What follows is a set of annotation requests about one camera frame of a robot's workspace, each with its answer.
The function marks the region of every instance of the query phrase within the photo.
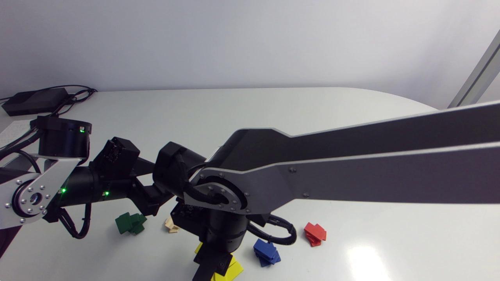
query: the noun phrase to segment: yellow block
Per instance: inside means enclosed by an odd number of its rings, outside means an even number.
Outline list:
[[[203,243],[200,243],[194,252],[198,254],[198,251],[202,247]],[[233,256],[231,258],[231,262],[229,263],[229,268],[227,269],[225,276],[220,275],[219,273],[214,273],[211,281],[233,281],[236,276],[240,275],[243,272],[243,266],[236,260]]]

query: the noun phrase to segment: white table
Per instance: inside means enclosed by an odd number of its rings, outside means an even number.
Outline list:
[[[106,140],[131,140],[155,161],[168,141],[208,157],[237,129],[274,127],[291,135],[429,112],[433,108],[387,93],[355,88],[161,90],[97,93],[64,118],[93,124],[90,159]],[[0,129],[12,120],[0,112]],[[29,152],[36,152],[31,146]],[[151,184],[151,176],[143,176]],[[167,233],[175,201],[148,217],[137,236],[118,233],[115,218],[138,210],[128,199],[95,203],[90,232],[72,238],[60,223],[24,226],[0,259],[1,281],[191,280],[198,238]],[[68,207],[75,221],[81,206]],[[256,237],[247,233],[234,253],[244,280],[500,280],[500,206],[295,200],[276,215],[298,233],[277,245],[281,262],[260,267]],[[311,247],[307,222],[327,231]],[[272,225],[265,230],[285,236]]]

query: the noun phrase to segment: white wall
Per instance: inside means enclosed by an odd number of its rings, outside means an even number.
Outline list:
[[[0,94],[343,86],[445,108],[498,15],[498,0],[4,0]]]

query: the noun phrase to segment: black cable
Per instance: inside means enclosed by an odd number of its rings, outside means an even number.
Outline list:
[[[297,231],[295,230],[295,227],[293,224],[291,224],[290,222],[286,221],[285,219],[283,219],[279,216],[275,216],[272,214],[269,216],[269,219],[267,220],[267,222],[271,225],[285,228],[288,231],[288,233],[290,234],[290,236],[283,237],[283,238],[282,237],[274,237],[274,236],[271,236],[271,235],[265,233],[264,231],[258,229],[255,225],[253,225],[251,223],[249,223],[247,225],[246,230],[248,230],[251,234],[253,234],[259,238],[262,238],[266,241],[273,242],[276,244],[292,245],[293,243],[295,243],[295,241],[297,240]]]
[[[187,176],[188,177],[191,177],[193,175],[193,173],[198,170],[199,168],[203,168],[207,165],[207,163],[201,163],[201,164],[198,164],[198,165],[194,165],[192,166],[191,168],[189,168],[187,170]]]
[[[75,223],[70,217],[70,214],[66,211],[64,208],[59,208],[60,214],[59,214],[59,220],[61,221],[62,225],[64,228],[66,228],[67,232],[71,234],[76,239],[82,239],[85,236],[87,236],[87,233],[89,233],[89,229],[91,226],[91,212],[92,212],[92,204],[87,203],[85,204],[85,215],[82,218],[83,220],[83,225],[81,227],[80,232],[78,232],[77,227],[75,226]]]
[[[22,155],[24,158],[26,158],[30,163],[31,165],[33,166],[33,169],[35,172],[41,174],[42,171],[40,171],[40,167],[38,167],[38,164],[37,164],[37,161],[35,161],[35,159],[33,158],[33,156],[29,155],[26,151],[24,150],[18,150],[16,151],[16,153]]]
[[[8,149],[10,147],[12,147],[13,145],[17,144],[20,140],[26,138],[27,136],[29,136],[31,133],[33,133],[34,131],[36,130],[36,128],[31,128],[29,129],[27,132],[25,132],[22,136],[18,137],[17,139],[13,140],[11,143],[9,144],[6,144],[5,146],[1,147],[0,150],[3,150],[3,149]]]
[[[206,195],[206,194],[201,193],[200,191],[196,190],[189,182],[189,177],[188,177],[188,172],[187,172],[188,169],[186,168],[186,163],[184,162],[182,155],[176,154],[175,159],[177,160],[177,165],[178,165],[178,168],[180,171],[181,180],[184,182],[183,191],[187,195],[189,195],[191,198],[193,198],[196,201],[205,202],[208,204],[213,204],[213,205],[217,205],[217,204],[221,204],[221,203],[227,204],[228,200],[223,195],[216,193],[214,196],[210,196],[210,195]]]
[[[0,98],[0,101],[12,99],[14,96]]]
[[[64,110],[63,112],[59,112],[57,113],[58,116],[61,116],[63,114],[65,114],[66,112],[70,111],[70,109],[75,105],[76,103],[75,102],[72,102],[71,105],[68,107],[68,109]]]
[[[52,87],[47,87],[47,88],[43,88],[43,89],[38,89],[38,90],[35,90],[35,92],[45,91],[45,90],[50,90],[50,89],[57,89],[57,88],[66,88],[66,87],[80,87],[80,88],[86,88],[89,90],[92,89],[91,87],[85,86],[85,85],[68,84],[68,85],[59,85],[59,86],[52,86]]]
[[[14,153],[14,152],[17,152],[19,150],[22,150],[23,148],[29,146],[30,144],[34,143],[36,140],[38,140],[40,138],[40,136],[43,134],[44,132],[41,131],[41,130],[38,130],[36,131],[36,133],[32,136],[30,136],[28,139],[16,144],[16,145],[13,145],[9,148],[5,148],[3,149],[2,151],[0,151],[0,160],[4,159],[6,156]]]

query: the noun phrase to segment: metal frame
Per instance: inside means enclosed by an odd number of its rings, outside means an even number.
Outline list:
[[[448,108],[478,102],[500,72],[500,30]]]
[[[47,205],[82,160],[81,158],[50,157],[38,154],[32,154],[32,156],[36,159],[47,159],[43,173],[29,172],[0,184],[0,230],[22,226],[41,219],[47,213],[45,210]],[[5,167],[11,169],[26,168],[22,158],[18,156],[7,163]],[[37,200],[37,204],[31,204],[30,198],[36,193],[40,193],[41,198]],[[16,207],[14,205],[18,206],[20,212],[25,215],[17,214],[14,211]]]

